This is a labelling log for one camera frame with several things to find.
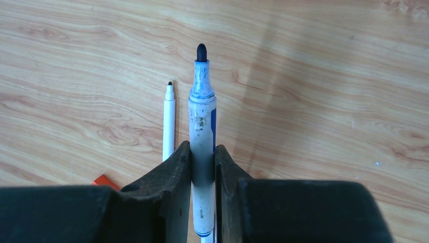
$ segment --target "blue stained marker neck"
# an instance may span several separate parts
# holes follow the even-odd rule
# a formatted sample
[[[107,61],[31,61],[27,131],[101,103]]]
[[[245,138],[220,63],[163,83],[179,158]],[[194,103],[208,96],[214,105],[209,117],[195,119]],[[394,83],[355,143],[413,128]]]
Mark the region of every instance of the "blue stained marker neck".
[[[190,99],[214,98],[215,90],[210,84],[210,62],[198,62],[195,60],[194,85],[191,88]]]

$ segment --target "black pen tip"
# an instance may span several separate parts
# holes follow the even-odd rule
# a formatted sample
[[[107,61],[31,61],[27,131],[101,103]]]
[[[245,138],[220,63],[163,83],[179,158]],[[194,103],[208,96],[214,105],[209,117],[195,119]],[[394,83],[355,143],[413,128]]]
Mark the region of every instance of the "black pen tip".
[[[207,61],[207,49],[203,43],[198,45],[197,48],[197,62],[206,62]]]

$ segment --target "pen barrel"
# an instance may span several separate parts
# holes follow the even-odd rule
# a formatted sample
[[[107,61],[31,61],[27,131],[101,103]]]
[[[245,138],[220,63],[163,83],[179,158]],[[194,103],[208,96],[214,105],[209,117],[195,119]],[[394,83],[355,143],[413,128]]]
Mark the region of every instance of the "pen barrel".
[[[194,230],[208,236],[215,225],[216,97],[189,99]]]
[[[164,100],[164,128],[162,161],[165,161],[174,152],[175,141],[176,101]]]

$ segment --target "marker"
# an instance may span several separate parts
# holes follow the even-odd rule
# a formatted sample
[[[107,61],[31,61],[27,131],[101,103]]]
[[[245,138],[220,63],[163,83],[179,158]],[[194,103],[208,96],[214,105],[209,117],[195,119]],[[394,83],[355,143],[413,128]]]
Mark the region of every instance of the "marker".
[[[162,137],[162,161],[165,161],[174,152],[176,120],[176,100],[173,84],[168,82],[164,99],[164,134]]]
[[[194,230],[207,237],[215,226],[216,96],[210,85],[207,49],[200,44],[188,99]]]

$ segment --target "red object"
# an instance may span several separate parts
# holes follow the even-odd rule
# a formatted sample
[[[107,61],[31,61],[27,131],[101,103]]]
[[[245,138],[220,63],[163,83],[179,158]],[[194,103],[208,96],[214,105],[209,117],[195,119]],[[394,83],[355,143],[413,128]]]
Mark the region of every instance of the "red object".
[[[109,178],[107,178],[107,176],[105,176],[104,174],[101,175],[99,178],[95,179],[93,181],[93,185],[95,185],[95,186],[110,186],[117,191],[120,190],[120,188],[117,185],[115,185],[115,183],[113,183],[111,180],[109,180]]]

